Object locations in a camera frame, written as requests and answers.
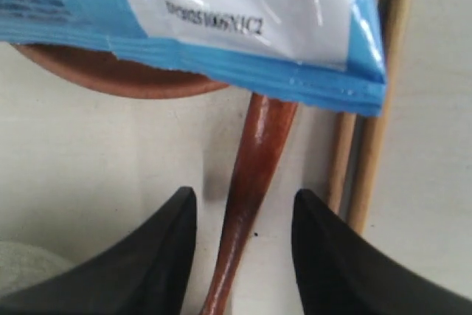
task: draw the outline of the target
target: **white label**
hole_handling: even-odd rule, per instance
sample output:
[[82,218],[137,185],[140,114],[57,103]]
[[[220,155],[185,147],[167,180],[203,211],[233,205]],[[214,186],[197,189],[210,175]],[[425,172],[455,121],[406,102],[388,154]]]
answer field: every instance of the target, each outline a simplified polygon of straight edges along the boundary
[[346,63],[350,0],[128,0],[150,37],[331,67]]

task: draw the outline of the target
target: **wooden bowl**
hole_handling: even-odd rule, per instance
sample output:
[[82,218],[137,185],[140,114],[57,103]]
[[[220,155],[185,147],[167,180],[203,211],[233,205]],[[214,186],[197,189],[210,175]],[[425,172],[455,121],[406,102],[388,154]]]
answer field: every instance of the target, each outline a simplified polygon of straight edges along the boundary
[[154,69],[109,52],[67,46],[15,45],[21,54],[50,72],[95,91],[136,99],[173,99],[226,88],[203,75]]

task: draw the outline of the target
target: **black object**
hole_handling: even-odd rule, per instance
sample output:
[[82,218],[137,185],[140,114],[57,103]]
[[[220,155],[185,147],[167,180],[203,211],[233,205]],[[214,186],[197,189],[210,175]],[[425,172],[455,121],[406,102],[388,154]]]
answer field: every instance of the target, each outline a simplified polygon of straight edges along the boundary
[[292,252],[305,315],[472,314],[472,302],[381,254],[309,190],[295,198]]
[[96,258],[0,300],[1,315],[178,315],[192,267],[196,198],[180,188]]

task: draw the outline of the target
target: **brown wooden spoon handle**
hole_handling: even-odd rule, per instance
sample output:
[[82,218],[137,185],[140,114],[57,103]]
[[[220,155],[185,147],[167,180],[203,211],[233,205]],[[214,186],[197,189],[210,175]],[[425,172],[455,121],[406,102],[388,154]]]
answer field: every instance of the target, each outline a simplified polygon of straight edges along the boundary
[[215,273],[201,315],[223,315],[244,246],[271,183],[296,112],[253,94],[229,187]]

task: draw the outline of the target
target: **blue plastic bag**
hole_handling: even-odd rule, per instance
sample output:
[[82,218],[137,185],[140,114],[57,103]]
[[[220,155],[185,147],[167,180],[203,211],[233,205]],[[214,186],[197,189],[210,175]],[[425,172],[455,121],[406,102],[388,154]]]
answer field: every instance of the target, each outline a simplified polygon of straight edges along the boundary
[[375,0],[0,0],[0,41],[110,51],[365,115],[386,91]]

